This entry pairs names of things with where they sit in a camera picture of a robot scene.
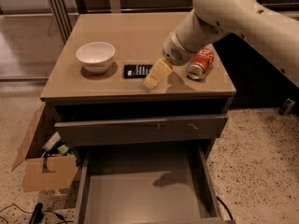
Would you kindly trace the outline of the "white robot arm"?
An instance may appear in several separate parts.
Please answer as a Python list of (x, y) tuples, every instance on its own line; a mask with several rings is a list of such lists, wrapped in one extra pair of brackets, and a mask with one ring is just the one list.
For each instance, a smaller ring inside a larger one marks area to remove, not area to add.
[(208, 44), (238, 35), (284, 76), (299, 86), (299, 21), (256, 0), (192, 0), (193, 10), (164, 41), (163, 58), (153, 65), (144, 86), (151, 90), (174, 65), (189, 62)]

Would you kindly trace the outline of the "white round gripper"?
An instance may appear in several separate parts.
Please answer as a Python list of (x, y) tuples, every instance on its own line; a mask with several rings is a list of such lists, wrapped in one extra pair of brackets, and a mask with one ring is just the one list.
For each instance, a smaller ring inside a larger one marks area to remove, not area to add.
[(173, 72), (173, 65), (182, 66), (197, 52), (197, 46), (187, 40), (180, 41), (174, 30), (164, 41), (162, 54), (165, 59), (159, 59), (147, 74), (143, 87), (147, 90), (155, 89)]

